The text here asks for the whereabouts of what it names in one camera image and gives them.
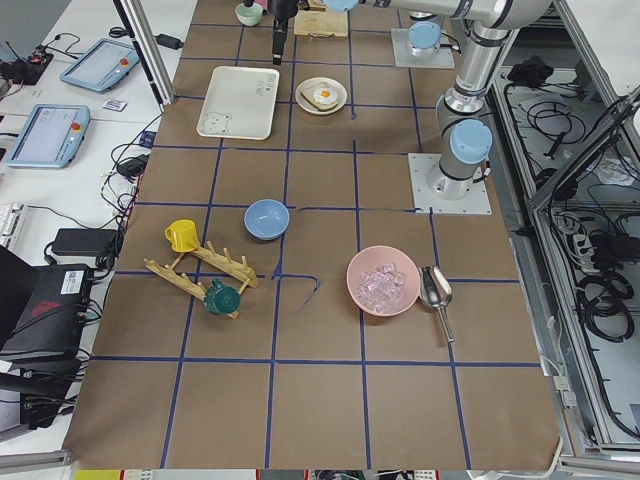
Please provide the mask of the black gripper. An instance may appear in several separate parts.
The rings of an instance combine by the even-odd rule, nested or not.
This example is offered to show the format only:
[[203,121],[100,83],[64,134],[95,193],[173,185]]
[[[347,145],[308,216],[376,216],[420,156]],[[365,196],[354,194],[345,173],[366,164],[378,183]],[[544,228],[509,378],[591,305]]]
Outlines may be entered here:
[[272,63],[282,63],[288,35],[288,21],[298,13],[298,0],[268,0],[268,10],[273,15]]

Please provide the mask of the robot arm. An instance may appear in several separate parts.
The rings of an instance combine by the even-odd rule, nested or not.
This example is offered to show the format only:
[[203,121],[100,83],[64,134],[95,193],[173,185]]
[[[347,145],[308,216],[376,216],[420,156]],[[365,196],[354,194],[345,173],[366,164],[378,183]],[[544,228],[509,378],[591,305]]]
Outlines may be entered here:
[[484,97],[509,50],[511,37],[542,16],[548,1],[369,1],[373,8],[431,13],[451,19],[470,19],[472,30],[455,83],[437,103],[444,151],[426,183],[446,200],[466,196],[472,177],[489,155],[493,136],[477,119]]
[[410,58],[417,62],[435,57],[439,53],[442,27],[433,21],[414,23],[408,30]]

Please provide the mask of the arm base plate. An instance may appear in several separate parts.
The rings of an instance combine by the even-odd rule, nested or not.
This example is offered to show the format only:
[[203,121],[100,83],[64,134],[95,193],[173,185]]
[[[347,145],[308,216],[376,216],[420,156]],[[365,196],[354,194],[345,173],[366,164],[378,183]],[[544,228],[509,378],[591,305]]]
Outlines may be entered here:
[[492,209],[482,171],[471,179],[457,181],[440,169],[440,154],[408,155],[414,210],[417,213],[491,215]]
[[391,41],[395,65],[405,68],[453,69],[454,57],[443,43],[431,49],[416,49],[409,43],[409,30],[393,28]]

